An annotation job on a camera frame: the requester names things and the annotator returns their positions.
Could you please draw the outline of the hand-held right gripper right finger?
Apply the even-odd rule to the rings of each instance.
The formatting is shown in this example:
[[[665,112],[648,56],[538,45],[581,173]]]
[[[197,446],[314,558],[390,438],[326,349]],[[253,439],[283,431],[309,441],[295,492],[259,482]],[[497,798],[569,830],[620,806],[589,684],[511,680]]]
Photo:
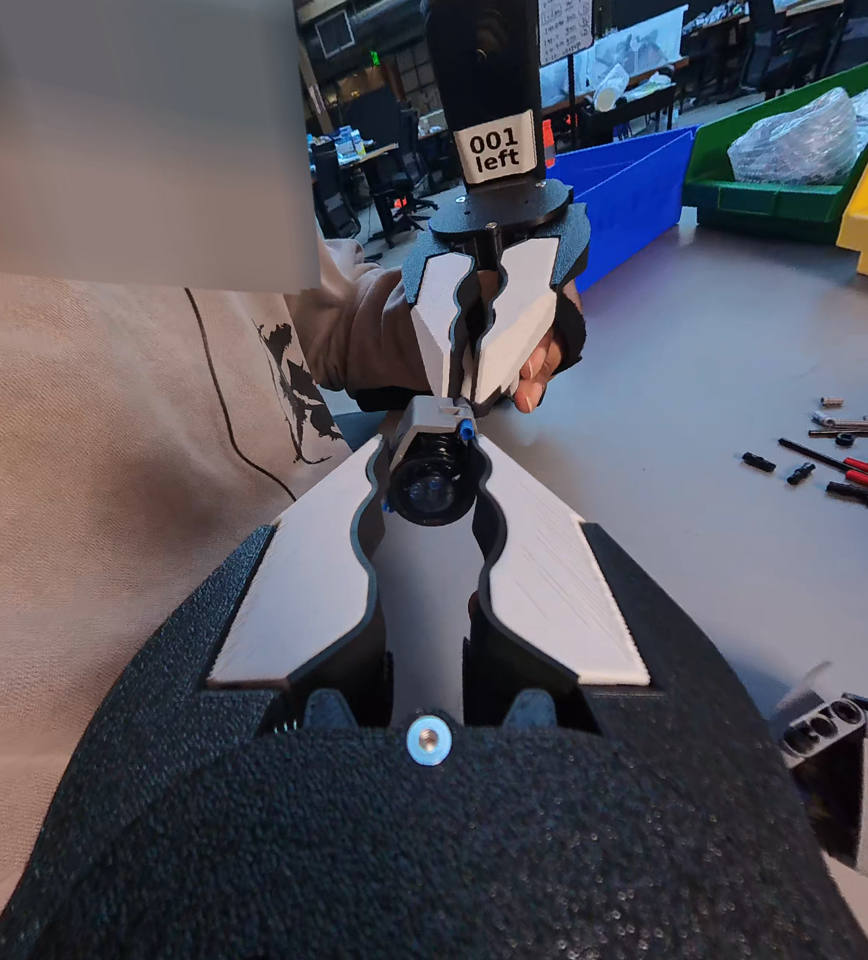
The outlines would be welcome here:
[[[484,562],[464,642],[464,723],[498,728],[534,691],[555,725],[597,728],[587,693],[651,697],[593,525],[488,438],[472,443],[471,465]]]

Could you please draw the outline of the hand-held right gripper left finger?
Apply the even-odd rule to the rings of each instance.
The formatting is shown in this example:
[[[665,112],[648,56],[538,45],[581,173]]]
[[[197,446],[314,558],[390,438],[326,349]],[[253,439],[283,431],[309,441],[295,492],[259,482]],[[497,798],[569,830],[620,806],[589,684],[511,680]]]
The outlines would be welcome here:
[[[373,557],[384,536],[390,447],[371,438],[273,523],[207,674],[214,690],[273,690],[290,719],[337,690],[359,724],[391,721]]]

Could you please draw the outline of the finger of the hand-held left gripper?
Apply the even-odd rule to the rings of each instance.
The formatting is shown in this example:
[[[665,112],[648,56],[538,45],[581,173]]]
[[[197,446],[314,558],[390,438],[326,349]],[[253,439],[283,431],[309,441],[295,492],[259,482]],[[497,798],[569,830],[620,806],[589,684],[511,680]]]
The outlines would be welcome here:
[[[428,387],[436,398],[462,396],[468,315],[478,301],[473,256],[450,251],[427,258],[411,319]]]
[[[551,329],[557,293],[552,287],[560,241],[536,237],[505,249],[502,283],[487,309],[486,328],[475,339],[466,396],[472,407],[488,407],[516,389],[521,370]]]

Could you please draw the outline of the pile of small building pieces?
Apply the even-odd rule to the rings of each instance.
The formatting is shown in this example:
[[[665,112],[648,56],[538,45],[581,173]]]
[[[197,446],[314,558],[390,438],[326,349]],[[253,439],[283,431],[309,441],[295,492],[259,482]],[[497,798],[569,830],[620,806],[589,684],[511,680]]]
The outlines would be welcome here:
[[[842,398],[822,396],[819,408],[809,417],[803,440],[788,438],[800,445],[838,460],[852,458],[868,464],[868,414],[843,414]],[[779,472],[780,480],[789,489],[817,487],[828,500],[857,505],[868,511],[868,489],[822,463],[812,462],[801,454],[778,445],[780,453],[796,459]]]

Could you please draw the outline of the person's left forearm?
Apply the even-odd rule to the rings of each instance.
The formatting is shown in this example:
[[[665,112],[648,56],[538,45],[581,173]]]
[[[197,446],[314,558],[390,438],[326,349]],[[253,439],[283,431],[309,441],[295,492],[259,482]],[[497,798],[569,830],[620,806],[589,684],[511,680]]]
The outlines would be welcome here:
[[[365,259],[353,239],[318,237],[320,285],[284,294],[309,372],[354,397],[387,388],[429,391],[399,269]]]

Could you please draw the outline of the grey desk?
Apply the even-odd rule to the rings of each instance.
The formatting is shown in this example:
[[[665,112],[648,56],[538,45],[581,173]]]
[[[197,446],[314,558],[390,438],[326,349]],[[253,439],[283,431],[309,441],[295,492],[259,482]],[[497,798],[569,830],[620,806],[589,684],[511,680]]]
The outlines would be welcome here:
[[[824,695],[868,695],[868,510],[740,461],[815,394],[868,402],[868,281],[842,250],[680,233],[584,295],[537,423],[488,426],[606,528],[673,689],[595,699],[602,736],[479,728],[464,769],[400,761],[330,956],[868,958],[868,876],[822,852],[762,719],[824,660]]]

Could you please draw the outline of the person's left hand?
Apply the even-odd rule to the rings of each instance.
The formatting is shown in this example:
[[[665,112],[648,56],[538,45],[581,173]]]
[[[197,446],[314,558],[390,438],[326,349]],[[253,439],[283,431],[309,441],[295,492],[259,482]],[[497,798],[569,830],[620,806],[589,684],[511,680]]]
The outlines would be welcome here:
[[[561,334],[550,328],[522,365],[512,403],[521,414],[534,412],[544,399],[548,384],[563,363],[565,353]]]

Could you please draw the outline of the white notice board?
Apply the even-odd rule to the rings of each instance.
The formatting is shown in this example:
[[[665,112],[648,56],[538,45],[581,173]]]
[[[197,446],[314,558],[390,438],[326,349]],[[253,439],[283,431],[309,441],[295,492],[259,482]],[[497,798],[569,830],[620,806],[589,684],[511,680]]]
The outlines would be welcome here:
[[[594,1],[538,1],[539,65],[549,66],[596,41]]]

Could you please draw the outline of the black office chair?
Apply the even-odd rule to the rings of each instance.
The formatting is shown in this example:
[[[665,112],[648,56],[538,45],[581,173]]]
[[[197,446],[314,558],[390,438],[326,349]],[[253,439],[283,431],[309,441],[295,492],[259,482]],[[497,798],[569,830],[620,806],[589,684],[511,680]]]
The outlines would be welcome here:
[[[368,241],[384,240],[389,248],[400,234],[422,231],[438,204],[421,196],[428,181],[428,167],[422,156],[419,114],[406,102],[396,102],[396,149],[389,150],[373,163],[366,175],[370,197],[378,215],[380,229],[368,235]]]

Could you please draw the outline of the blue storage bin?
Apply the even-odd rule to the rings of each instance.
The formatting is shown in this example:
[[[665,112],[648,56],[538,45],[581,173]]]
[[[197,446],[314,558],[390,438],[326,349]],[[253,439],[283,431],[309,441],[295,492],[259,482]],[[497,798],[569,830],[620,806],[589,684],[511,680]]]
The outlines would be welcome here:
[[[557,155],[548,179],[573,189],[591,227],[587,264],[575,279],[579,293],[679,223],[697,131],[673,128]]]

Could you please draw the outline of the green storage bin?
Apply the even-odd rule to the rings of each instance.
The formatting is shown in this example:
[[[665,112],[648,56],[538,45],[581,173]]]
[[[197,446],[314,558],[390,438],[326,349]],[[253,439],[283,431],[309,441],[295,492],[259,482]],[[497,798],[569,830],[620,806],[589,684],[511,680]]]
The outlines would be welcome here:
[[[699,225],[739,234],[835,245],[845,210],[868,164],[868,142],[846,180],[835,185],[743,183],[728,148],[756,122],[800,109],[829,90],[868,90],[868,62],[700,126],[684,176],[681,204]]]

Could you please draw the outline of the person in beige hoodie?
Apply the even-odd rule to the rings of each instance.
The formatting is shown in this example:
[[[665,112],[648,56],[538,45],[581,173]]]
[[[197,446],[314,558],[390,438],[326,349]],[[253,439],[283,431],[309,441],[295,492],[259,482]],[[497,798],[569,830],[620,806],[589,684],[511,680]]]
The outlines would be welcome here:
[[[347,454],[282,294],[0,273],[0,913],[165,618]]]

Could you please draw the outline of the clear plastic bags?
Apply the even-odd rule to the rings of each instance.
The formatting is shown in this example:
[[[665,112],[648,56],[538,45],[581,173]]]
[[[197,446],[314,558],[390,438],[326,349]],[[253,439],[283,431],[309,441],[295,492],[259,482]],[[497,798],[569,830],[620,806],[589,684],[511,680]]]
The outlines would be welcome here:
[[[843,185],[868,144],[868,88],[836,87],[808,104],[761,119],[728,147],[738,183]]]

